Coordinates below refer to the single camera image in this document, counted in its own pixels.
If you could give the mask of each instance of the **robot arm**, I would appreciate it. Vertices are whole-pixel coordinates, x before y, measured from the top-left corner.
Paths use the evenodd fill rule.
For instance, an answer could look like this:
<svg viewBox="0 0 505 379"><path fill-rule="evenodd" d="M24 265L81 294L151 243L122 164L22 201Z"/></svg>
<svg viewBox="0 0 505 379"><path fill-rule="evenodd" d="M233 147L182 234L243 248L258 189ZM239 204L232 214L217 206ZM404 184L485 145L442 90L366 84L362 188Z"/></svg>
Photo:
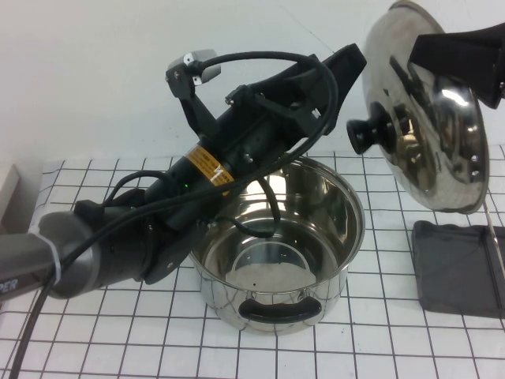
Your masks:
<svg viewBox="0 0 505 379"><path fill-rule="evenodd" d="M231 92L226 98L230 108L214 119L195 93L197 85L219 73L209 68L198 72L198 59L210 56L208 51L187 54L166 72L171 91L200 138L198 145L145 191L132 189L102 205L79 201L73 212L45 215L39 235L2 236L0 303L41 287L54 273L55 255L56 261L65 261L76 246L133 209L237 181L277 161L300 139L313 135L321 114L342 106L366 65L356 45L324 61L339 85L338 103L328 103L321 72L297 63ZM241 189L128 223L81 254L62 272L50 295L71 298L130 278L147 284L161 280L188 256L207 223Z"/></svg>

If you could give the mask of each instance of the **metal rod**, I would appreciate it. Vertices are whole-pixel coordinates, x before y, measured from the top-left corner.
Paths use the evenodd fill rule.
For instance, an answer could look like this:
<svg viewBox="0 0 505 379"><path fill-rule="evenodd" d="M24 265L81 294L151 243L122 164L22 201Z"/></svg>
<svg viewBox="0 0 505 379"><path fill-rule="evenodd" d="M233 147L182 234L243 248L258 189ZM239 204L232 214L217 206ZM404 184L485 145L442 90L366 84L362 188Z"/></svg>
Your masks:
<svg viewBox="0 0 505 379"><path fill-rule="evenodd" d="M488 228L491 232L492 241L495 244L496 254L498 254L499 265L502 267L503 278L505 279L505 267L503 267L502 253L499 249L498 238L496 237L495 227L492 224L491 216L489 215L488 205L484 200L484 213L486 214L486 219L488 219Z"/></svg>

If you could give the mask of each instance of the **black cable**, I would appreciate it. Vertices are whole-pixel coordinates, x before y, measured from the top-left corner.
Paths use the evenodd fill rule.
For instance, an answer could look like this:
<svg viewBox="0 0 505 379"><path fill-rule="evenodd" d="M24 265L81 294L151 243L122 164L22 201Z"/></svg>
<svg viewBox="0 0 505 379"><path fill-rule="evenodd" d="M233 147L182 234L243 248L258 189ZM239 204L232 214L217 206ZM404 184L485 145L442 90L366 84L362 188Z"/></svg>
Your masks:
<svg viewBox="0 0 505 379"><path fill-rule="evenodd" d="M271 231L255 231L250 227L245 226L243 223L239 223L235 218L228 216L219 216L215 218L215 221L229 221L231 222L241 233L245 235L250 235L251 237L256 238L272 238L277 231L277 227L281 222L281 211L279 209L279 203L277 202L277 198L275 197L275 192L271 188L271 186L267 183L265 178L258 178L258 182L267 195L268 204L270 204L271 214L274 219L274 226Z"/></svg>
<svg viewBox="0 0 505 379"><path fill-rule="evenodd" d="M26 326L24 327L23 336L21 337L21 341L17 347L17 353L14 357L13 367L10 370L9 379L17 379L19 377L24 355L26 354L26 349L28 348L28 344L32 338L33 329L35 328L40 312L42 311L42 307L44 306L47 296L49 295L49 292L51 292L51 288L53 287L55 281L56 276L52 275L43 286L43 289L41 290L39 297L33 306L32 312L30 313L28 321L26 322Z"/></svg>
<svg viewBox="0 0 505 379"><path fill-rule="evenodd" d="M166 199L166 200L161 200L161 201L155 201L151 204L143 205L142 207L139 207L137 209L132 210L131 212L127 213L126 215L117 218L116 220L110 222L107 224L105 227L94 233L92 237L90 237L88 240L82 242L65 260L62 261L62 271L64 272L82 253L84 253L86 250L88 250L90 247L92 247L95 243L101 241L103 238L106 236L110 235L111 233L114 233L116 230L124 227L128 223L133 222L134 220L137 220L139 218L151 215L153 213L161 212L167 209L170 209L174 206L177 205L183 205L186 204L190 201L194 200L201 200L204 198L208 197L214 197L218 194L221 194L222 192L226 192L229 190L232 190L234 188L238 188L239 186L244 186L249 184L250 182L253 182L257 180L258 178L262 178L264 176L269 175L270 173L279 170L283 166L293 162L296 158L299 156L305 154L328 130L330 127L332 127L336 121L337 117L339 116L338 113L338 100L339 100L339 89L337 86L337 82L335 78L333 77L333 73L328 69L322 62L315 58L310 58L305 55L300 55L300 54L294 54L294 53L285 53L285 52L278 52L278 51L251 51L247 53L236 53L236 54L227 54L227 55L222 55L217 58L212 58L209 59L205 62L200 63L199 68L201 71L204 69L214 66L220 63L225 63L225 62L232 62L232 61L238 61L238 60L246 60L246 59L278 59L278 60L284 60L284 61L292 61L292 62L298 62L298 63L305 63L308 66L314 67L318 69L321 74L323 75L324 81L326 82L327 89L328 89L328 108L324 112L323 116L320 118L320 127L318 130L314 132L313 135L309 136L306 141L304 141L300 146L298 146L296 149L294 149L292 152L287 153L280 159L278 159L276 162L271 163L263 168L260 168L257 170L255 173L247 174L242 178L237 179L234 182L230 182L221 186L216 186L211 189L206 189L206 190L201 190L201 191L196 191L194 193L187 193L181 196L177 196L171 199ZM48 290L47 293L51 290L52 286L47 286ZM43 302L45 301L45 298L41 300L41 306L40 310L42 309ZM40 310L38 312L35 312L35 307L32 313L30 314L28 318L28 324L33 323L35 325L36 319L39 316ZM30 331L29 329L25 329L23 336L21 338L21 344L23 346L27 347L29 343L29 339L32 335L32 330ZM22 361L22 357L24 357L24 353L26 351L26 348L24 351L18 349L16 353L16 358L14 361ZM10 373L9 378L10 379L17 379L19 375L19 369L21 365L17 368L17 372L15 370L12 370Z"/></svg>
<svg viewBox="0 0 505 379"><path fill-rule="evenodd" d="M107 207L114 201L114 198L118 191L126 184L131 182L132 180L138 179L138 178L158 178L164 181L167 181L167 184L172 184L172 181L170 180L169 177L167 177L163 172L159 171L153 171L153 170L142 170L142 171L137 171L134 172L133 174L126 175L123 179L121 179L118 184L114 187L110 195L107 197L107 199L102 203L102 207Z"/></svg>

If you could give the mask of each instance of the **white grid tabletop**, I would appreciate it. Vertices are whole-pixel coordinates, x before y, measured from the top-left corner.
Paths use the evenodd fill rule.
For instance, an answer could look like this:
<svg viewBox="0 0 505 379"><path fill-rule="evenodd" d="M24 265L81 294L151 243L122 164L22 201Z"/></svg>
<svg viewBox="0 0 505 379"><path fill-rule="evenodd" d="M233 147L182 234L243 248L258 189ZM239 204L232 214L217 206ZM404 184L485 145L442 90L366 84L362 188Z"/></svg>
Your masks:
<svg viewBox="0 0 505 379"><path fill-rule="evenodd" d="M410 231L417 220L486 224L429 211L413 201L372 152L313 153L358 192L366 232L349 266L337 306L318 325L288 336L239 332L220 321L200 296L187 259L151 286L128 280L70 300L49 298L24 360L21 378L327 379L505 377L503 320L425 312L417 301ZM505 152L490 148L488 206L505 221ZM123 176L165 171L177 158L66 160L47 164L34 220L101 202ZM130 183L141 188L150 178ZM35 293L0 309L0 378L7 378Z"/></svg>

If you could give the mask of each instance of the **stainless steel pot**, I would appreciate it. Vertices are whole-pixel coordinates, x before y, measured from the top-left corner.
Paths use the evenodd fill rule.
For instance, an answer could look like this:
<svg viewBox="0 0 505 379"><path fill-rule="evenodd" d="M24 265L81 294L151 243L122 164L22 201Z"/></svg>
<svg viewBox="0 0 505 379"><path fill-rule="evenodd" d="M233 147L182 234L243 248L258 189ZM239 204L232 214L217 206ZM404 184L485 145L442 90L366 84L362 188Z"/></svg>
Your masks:
<svg viewBox="0 0 505 379"><path fill-rule="evenodd" d="M275 236L254 238L217 223L191 258L201 293L222 320L242 330L295 332L319 322L340 297L365 218L349 183L312 159L300 158L267 180L282 213ZM257 182L220 215L257 230L272 227Z"/></svg>

